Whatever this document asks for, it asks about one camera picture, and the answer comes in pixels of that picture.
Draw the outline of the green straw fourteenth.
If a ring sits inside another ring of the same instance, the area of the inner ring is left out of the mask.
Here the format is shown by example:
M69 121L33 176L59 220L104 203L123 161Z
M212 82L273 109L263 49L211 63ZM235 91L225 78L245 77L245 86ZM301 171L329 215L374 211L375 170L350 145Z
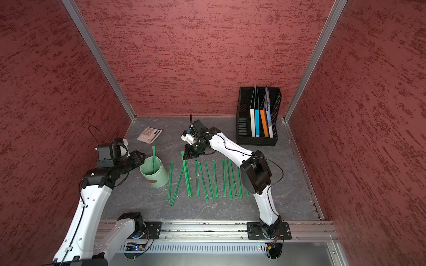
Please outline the green straw fourteenth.
M211 198L214 199L213 186L212 186L211 180L210 180L210 172L209 172L209 167L208 167L207 161L205 161L205 168L206 168L206 173L207 173L207 179L208 179L208 183L209 183L209 190L210 190L210 193L211 193Z

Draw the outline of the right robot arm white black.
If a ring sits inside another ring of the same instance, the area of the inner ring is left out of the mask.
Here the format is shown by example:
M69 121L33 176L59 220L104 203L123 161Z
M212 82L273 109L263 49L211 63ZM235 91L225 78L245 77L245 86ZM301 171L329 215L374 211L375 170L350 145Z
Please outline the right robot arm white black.
M192 125L183 132L181 139L186 142L184 160L205 155L205 150L210 148L225 155L239 167L242 184L255 197L264 237L277 238L283 225L283 219L272 198L272 172L264 154L260 151L243 148L215 127L197 129Z

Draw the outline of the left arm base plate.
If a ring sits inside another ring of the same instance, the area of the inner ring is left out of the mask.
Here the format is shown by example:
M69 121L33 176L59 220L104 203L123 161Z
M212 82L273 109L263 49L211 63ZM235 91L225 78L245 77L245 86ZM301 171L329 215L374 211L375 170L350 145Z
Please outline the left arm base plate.
M145 221L144 223L148 230L148 239L159 239L163 223L158 221Z

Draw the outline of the green straw twelfth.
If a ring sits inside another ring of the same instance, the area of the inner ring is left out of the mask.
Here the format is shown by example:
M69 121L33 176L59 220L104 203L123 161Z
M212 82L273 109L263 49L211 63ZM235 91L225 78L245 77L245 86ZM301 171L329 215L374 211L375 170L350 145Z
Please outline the green straw twelfth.
M198 161L195 160L195 169L196 169L196 197L200 197L200 185L199 185L199 167Z

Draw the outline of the green straw thirteenth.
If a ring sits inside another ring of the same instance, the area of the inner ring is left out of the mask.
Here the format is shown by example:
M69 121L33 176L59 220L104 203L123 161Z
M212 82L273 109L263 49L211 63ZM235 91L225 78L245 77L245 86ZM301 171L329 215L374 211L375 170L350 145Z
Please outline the green straw thirteenth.
M199 167L199 171L200 171L201 181L202 181L202 184L203 184L204 197L205 197L206 202L208 202L209 196L208 196L208 193L207 193L207 188L206 188L206 184L205 184L205 179L204 179L203 168L201 166L201 162L198 162L198 167Z

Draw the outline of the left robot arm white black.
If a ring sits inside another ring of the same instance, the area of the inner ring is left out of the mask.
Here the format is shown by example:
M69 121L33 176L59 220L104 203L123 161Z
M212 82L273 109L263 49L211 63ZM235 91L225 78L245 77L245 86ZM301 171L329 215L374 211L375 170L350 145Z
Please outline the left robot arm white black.
M122 214L113 229L99 242L95 236L116 181L145 161L145 154L129 152L128 141L117 138L97 147L99 159L78 187L79 204L53 266L107 266L130 236L142 237L146 225L140 212Z

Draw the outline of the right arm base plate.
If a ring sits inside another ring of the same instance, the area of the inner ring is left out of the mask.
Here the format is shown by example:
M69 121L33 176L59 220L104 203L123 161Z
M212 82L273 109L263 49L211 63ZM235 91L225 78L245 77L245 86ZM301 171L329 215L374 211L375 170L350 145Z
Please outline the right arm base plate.
M248 239L250 239L250 240L253 240L253 239L268 240L268 239L275 239L276 238L276 236L271 237L271 238L266 237L266 235L262 231L262 227L261 227L261 224L259 222L248 222L246 224L246 226L247 226ZM282 225L280 225L277 235L279 236L279 239L281 239L281 240L292 239L290 226L287 222L284 222L284 223L282 223Z

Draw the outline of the pale green storage cup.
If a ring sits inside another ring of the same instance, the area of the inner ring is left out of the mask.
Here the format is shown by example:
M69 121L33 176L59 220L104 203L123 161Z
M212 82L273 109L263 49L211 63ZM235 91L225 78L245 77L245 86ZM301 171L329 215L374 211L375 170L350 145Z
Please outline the pale green storage cup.
M154 188L161 188L168 183L169 174L160 160L156 157L156 172L152 174L152 156L145 159L144 164L140 167L141 174L147 179Z

